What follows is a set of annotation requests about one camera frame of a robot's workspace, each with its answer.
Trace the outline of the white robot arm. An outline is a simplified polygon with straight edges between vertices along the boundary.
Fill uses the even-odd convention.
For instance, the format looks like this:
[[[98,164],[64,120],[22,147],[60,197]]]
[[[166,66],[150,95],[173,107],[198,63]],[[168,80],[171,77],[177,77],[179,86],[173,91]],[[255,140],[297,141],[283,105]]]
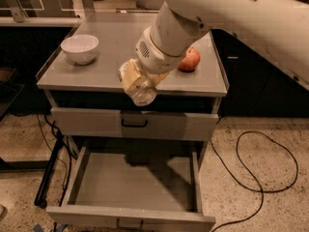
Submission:
[[[163,0],[155,22],[120,67],[126,92],[175,69],[211,29],[235,34],[304,88],[309,87],[309,7],[295,0]]]

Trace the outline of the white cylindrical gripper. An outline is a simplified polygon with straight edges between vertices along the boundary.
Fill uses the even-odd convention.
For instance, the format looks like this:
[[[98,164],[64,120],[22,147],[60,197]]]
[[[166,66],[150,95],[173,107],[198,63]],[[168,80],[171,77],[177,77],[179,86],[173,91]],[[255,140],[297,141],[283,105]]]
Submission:
[[[175,69],[187,49],[207,33],[207,26],[173,12],[166,3],[161,6],[154,23],[146,28],[136,44],[137,59],[124,62],[118,77],[126,93],[132,93],[144,80],[139,62],[151,80],[158,85]]]

